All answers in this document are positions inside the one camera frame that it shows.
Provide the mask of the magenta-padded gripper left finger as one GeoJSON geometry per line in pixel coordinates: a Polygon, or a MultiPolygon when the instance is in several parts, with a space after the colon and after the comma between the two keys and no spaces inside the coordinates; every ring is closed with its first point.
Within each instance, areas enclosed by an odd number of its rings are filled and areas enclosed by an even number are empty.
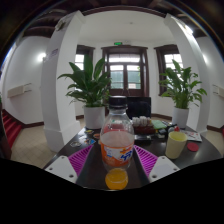
{"type": "Polygon", "coordinates": [[[100,147],[90,145],[70,156],[56,155],[46,165],[45,170],[84,188],[99,188],[100,147]]]}

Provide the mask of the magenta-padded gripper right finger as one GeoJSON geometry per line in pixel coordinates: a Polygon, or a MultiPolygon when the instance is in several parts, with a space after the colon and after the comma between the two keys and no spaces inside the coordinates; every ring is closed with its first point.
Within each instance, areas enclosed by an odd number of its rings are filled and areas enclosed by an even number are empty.
{"type": "Polygon", "coordinates": [[[135,145],[141,167],[150,183],[179,171],[179,168],[166,156],[157,157],[140,146],[135,145]]]}

